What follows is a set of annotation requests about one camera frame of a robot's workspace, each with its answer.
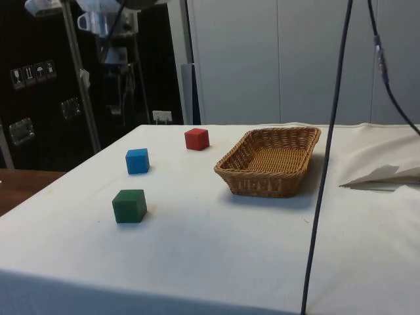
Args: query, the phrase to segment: electrical outlet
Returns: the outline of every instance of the electrical outlet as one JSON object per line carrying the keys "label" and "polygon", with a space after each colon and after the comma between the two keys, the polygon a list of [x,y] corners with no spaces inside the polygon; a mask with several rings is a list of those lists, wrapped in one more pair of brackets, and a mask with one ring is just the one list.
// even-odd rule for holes
{"label": "electrical outlet", "polygon": [[153,120],[156,123],[170,123],[172,122],[172,112],[168,110],[154,110],[152,112]]}

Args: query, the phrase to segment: red cube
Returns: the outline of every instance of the red cube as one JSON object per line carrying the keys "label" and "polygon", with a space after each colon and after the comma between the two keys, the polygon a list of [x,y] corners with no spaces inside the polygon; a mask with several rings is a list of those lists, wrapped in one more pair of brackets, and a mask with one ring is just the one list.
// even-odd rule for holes
{"label": "red cube", "polygon": [[185,133],[185,144],[187,149],[202,150],[209,146],[209,131],[194,128]]}

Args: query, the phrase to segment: basket rim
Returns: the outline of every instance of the basket rim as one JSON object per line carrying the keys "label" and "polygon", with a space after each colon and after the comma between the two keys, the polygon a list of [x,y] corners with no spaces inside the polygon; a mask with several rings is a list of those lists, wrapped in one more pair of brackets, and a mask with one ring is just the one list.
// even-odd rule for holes
{"label": "basket rim", "polygon": [[[281,130],[290,130],[290,129],[301,129],[301,130],[311,130],[315,132],[314,138],[310,141],[310,144],[308,146],[308,149],[306,150],[306,156],[303,159],[302,166],[299,167],[299,170],[295,170],[293,172],[258,172],[258,171],[248,171],[247,169],[223,169],[221,165],[236,151],[238,151],[239,147],[245,142],[245,139],[249,137],[250,134],[257,132],[257,131],[281,131]],[[304,165],[305,162],[310,159],[312,152],[314,150],[314,147],[316,143],[318,143],[318,140],[321,136],[321,130],[319,128],[315,127],[272,127],[272,128],[262,128],[262,129],[253,129],[250,131],[247,131],[238,141],[238,143],[235,144],[235,146],[226,153],[215,165],[214,171],[219,175],[236,175],[237,177],[271,177],[271,178],[288,178],[292,179],[294,177],[299,177],[302,174],[306,172],[306,168]]]}

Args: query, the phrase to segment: wooden block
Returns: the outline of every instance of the wooden block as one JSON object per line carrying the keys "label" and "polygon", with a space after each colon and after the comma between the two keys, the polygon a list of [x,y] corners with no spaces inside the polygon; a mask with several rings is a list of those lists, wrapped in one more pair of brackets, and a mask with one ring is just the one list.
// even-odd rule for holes
{"label": "wooden block", "polygon": [[147,212],[143,190],[121,190],[112,200],[117,223],[141,222]]}
{"label": "wooden block", "polygon": [[185,144],[187,149],[203,150],[209,146],[209,131],[206,129],[194,128],[185,133]]}
{"label": "wooden block", "polygon": [[149,155],[147,149],[129,150],[125,156],[129,174],[147,173],[149,171]]}

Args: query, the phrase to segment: black cable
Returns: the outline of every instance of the black cable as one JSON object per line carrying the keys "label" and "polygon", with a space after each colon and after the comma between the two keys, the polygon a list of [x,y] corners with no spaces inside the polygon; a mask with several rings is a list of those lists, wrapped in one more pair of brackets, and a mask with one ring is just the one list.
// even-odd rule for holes
{"label": "black cable", "polygon": [[347,31],[348,31],[348,25],[349,25],[349,22],[350,22],[350,15],[351,15],[351,12],[352,12],[352,6],[353,6],[353,0],[348,0],[346,18],[345,18],[345,23],[344,23],[344,28],[343,28],[343,35],[341,37],[339,64],[338,64],[338,68],[337,68],[337,77],[335,78],[335,91],[334,91],[334,99],[333,99],[333,108],[332,108],[332,111],[331,111],[331,119],[329,121],[327,144],[325,146],[324,164],[322,166],[321,183],[320,183],[320,189],[318,191],[318,199],[316,200],[314,224],[312,225],[312,236],[311,236],[311,239],[310,239],[308,264],[306,265],[306,274],[305,274],[305,277],[304,277],[301,315],[305,315],[305,312],[306,312],[306,302],[307,302],[307,299],[308,299],[310,271],[311,271],[311,268],[312,268],[312,260],[314,258],[316,232],[317,232],[317,229],[318,229],[318,221],[319,221],[319,218],[320,218],[322,196],[324,194],[324,187],[325,187],[325,184],[326,184],[328,162],[329,162],[329,152],[330,152],[330,149],[331,149],[331,141],[333,139],[335,116],[337,115],[337,107],[338,107],[338,103],[339,103],[340,87],[341,87],[341,75],[343,73],[344,52],[345,52],[345,47],[346,47]]}
{"label": "black cable", "polygon": [[125,8],[125,6],[127,5],[128,2],[129,2],[129,0],[124,0],[124,2],[122,2],[121,6],[118,9],[117,15],[115,16],[114,23],[111,26],[111,29],[108,33],[108,36],[105,39],[105,44],[102,48],[102,53],[101,53],[101,57],[100,57],[100,63],[101,64],[103,64],[105,62],[106,56],[108,55],[108,51],[110,50],[112,35],[114,34],[114,32],[117,28],[119,20],[121,20],[121,15],[123,14],[123,10],[124,10],[124,8]]}
{"label": "black cable", "polygon": [[373,15],[372,1],[368,1],[367,5],[369,6],[369,15],[370,15],[370,22],[372,23],[373,34],[374,36],[377,36],[378,29],[376,26],[375,15]]}
{"label": "black cable", "polygon": [[394,104],[396,110],[398,111],[398,113],[400,113],[401,117],[406,121],[406,123],[420,136],[420,130],[413,124],[413,122],[408,118],[408,116],[406,115],[406,113],[404,113],[404,111],[402,110],[402,108],[400,107],[400,105],[398,105],[392,91],[391,88],[389,86],[389,83],[385,83],[385,88],[387,89],[387,93],[389,98],[391,99],[391,102]]}
{"label": "black cable", "polygon": [[383,80],[383,83],[385,84],[385,88],[387,89],[388,96],[391,99],[391,102],[396,108],[397,112],[404,119],[404,121],[420,136],[420,130],[408,118],[408,116],[406,115],[406,113],[404,113],[400,105],[398,105],[398,102],[396,101],[394,94],[391,91],[391,87],[389,86],[387,64],[385,62],[384,51],[381,44],[381,38],[378,35],[375,15],[373,14],[372,0],[367,0],[367,5],[369,7],[369,15],[370,15],[371,23],[372,23],[372,30],[375,36],[375,46],[376,46],[376,51],[378,54],[379,70],[381,72],[382,80]]}

